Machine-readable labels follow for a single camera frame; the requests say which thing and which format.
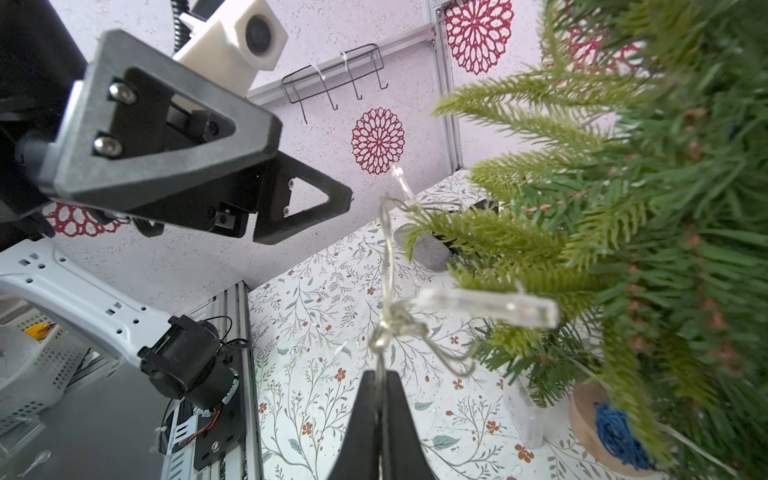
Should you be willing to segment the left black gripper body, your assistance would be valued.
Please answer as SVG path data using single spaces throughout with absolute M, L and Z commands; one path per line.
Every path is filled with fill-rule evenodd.
M 3 249 L 52 237 L 54 204 L 235 238 L 261 212 L 264 5 L 172 9 L 174 54 L 113 29 L 86 59 L 50 2 L 2 3 Z

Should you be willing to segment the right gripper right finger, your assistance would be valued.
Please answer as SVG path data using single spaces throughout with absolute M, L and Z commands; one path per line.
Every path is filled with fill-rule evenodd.
M 381 478 L 386 480 L 435 479 L 422 449 L 397 372 L 385 371 L 381 394 Z

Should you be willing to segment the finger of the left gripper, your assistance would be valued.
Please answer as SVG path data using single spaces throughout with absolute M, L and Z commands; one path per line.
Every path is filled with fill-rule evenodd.
M 179 95 L 232 131 L 172 149 L 167 116 Z M 282 124 L 122 30 L 105 32 L 56 141 L 35 173 L 45 195 L 128 212 L 272 158 Z
M 265 165 L 257 196 L 253 241 L 276 245 L 349 211 L 352 190 L 279 152 Z

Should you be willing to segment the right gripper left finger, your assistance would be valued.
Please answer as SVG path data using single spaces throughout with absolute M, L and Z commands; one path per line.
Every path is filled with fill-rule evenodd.
M 380 477 L 381 398 L 376 373 L 365 371 L 329 480 L 373 480 Z

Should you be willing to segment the string lights with rattan balls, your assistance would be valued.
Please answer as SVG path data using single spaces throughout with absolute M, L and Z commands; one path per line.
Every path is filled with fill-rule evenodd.
M 741 226 L 719 210 L 655 210 L 637 192 L 599 200 L 579 223 L 546 227 L 541 205 L 480 185 L 489 207 L 446 210 L 417 200 L 407 182 L 384 208 L 407 213 L 420 233 L 446 241 L 455 288 L 394 296 L 394 233 L 385 235 L 384 307 L 372 347 L 424 336 L 415 307 L 490 320 L 463 355 L 438 356 L 461 376 L 477 362 L 525 376 L 538 404 L 593 382 L 621 415 L 627 441 L 615 455 L 636 469 L 679 478 L 748 479 L 747 418 L 737 391 L 750 343 L 735 258 Z

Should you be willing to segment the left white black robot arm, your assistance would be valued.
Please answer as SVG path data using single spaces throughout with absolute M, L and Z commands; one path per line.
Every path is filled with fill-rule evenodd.
M 183 26 L 165 55 L 102 34 L 86 60 L 47 1 L 1 5 L 1 289 L 128 360 L 202 409 L 234 391 L 211 324 L 145 307 L 63 256 L 43 216 L 55 202 L 97 221 L 128 217 L 277 244 L 346 213 L 346 185 L 284 154 L 282 124 L 250 103 L 287 33 L 264 1 L 225 1 Z

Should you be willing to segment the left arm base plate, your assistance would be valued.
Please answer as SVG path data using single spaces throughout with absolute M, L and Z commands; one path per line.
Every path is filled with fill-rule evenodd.
M 233 375 L 233 385 L 223 401 L 209 410 L 201 410 L 187 400 L 166 416 L 161 432 L 160 450 L 164 456 L 191 453 L 190 472 L 201 472 L 240 447 L 245 437 L 245 378 L 242 358 L 228 350 L 217 357 L 217 365 L 226 366 Z

